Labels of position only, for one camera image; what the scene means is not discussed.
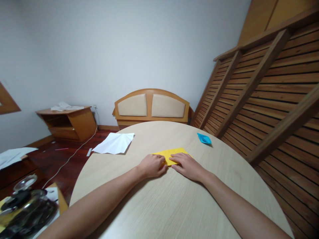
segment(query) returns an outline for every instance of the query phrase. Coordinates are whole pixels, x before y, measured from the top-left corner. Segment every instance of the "window frame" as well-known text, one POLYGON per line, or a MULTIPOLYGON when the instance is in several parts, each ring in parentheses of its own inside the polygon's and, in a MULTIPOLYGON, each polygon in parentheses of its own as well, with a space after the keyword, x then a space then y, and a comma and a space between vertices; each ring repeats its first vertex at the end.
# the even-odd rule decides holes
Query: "window frame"
POLYGON ((17 103, 0 82, 0 115, 21 111, 17 103))

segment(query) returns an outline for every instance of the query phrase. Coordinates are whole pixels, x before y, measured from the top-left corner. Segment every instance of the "oval table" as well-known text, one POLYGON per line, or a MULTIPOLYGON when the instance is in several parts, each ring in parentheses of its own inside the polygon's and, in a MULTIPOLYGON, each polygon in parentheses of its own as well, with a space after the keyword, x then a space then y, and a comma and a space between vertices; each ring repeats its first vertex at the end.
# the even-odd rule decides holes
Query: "oval table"
MULTIPOLYGON (((200 129, 168 121, 139 123, 119 133, 135 134, 126 154, 92 154, 76 181, 70 205, 138 165, 147 154, 183 147, 293 238, 284 213, 265 182, 221 140, 200 129), (197 133, 209 136, 212 145, 201 143, 197 133)), ((240 238, 210 193, 172 168, 160 178, 138 184, 91 237, 240 238)))

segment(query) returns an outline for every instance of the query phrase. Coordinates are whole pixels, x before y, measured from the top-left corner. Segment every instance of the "hand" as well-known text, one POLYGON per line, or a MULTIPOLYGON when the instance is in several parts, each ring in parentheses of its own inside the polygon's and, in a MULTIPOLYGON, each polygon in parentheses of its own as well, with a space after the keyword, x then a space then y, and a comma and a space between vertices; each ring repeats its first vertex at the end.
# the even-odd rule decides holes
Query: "hand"
POLYGON ((146 178, 158 177, 167 170, 167 164, 163 165, 165 157, 157 154, 148 154, 137 166, 146 178))
POLYGON ((174 164, 172 168, 191 180, 200 181, 203 174, 207 172, 207 170, 197 163, 189 154, 177 153, 171 154, 171 156, 172 157, 169 158, 170 160, 181 164, 181 166, 174 164))

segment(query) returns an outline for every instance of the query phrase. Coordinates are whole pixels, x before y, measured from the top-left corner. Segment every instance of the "folded white paper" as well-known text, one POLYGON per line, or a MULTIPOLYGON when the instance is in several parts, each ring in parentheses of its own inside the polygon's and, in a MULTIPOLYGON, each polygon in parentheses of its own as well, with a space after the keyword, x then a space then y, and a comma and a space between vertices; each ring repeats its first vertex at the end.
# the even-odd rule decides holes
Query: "folded white paper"
POLYGON ((83 106, 71 106, 64 101, 61 101, 59 103, 59 106, 53 106, 51 107, 52 111, 64 111, 64 110, 81 110, 84 109, 83 106))
POLYGON ((8 149, 7 151, 0 154, 0 169, 6 168, 13 163, 21 161, 21 157, 27 153, 37 150, 37 148, 17 148, 8 149))
POLYGON ((110 133, 106 139, 98 144, 93 151, 97 153, 118 154, 124 153, 134 138, 134 133, 110 133))

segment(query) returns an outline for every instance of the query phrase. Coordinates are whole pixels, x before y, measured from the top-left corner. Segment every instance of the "power cord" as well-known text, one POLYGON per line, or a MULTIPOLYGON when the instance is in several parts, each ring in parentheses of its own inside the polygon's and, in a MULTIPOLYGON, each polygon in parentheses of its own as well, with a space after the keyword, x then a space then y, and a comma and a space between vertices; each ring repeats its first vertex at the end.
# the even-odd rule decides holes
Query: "power cord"
MULTIPOLYGON (((97 115, 98 115, 99 122, 100 122, 100 116, 99 116, 99 113, 97 112, 97 108, 96 108, 96 107, 95 107, 95 111, 96 111, 96 113, 97 113, 97 115)), ((84 144, 82 144, 82 145, 74 152, 74 154, 73 154, 71 157, 69 157, 69 159, 66 161, 66 163, 59 168, 59 170, 56 172, 56 174, 54 174, 53 177, 50 178, 50 179, 44 184, 44 186, 42 187, 42 189, 45 188, 45 186, 47 185, 47 183, 50 182, 50 180, 52 180, 52 179, 60 172, 61 168, 63 168, 63 167, 70 161, 70 159, 76 154, 76 152, 77 152, 80 148, 82 148, 82 146, 85 145, 88 141, 86 141, 84 144)))

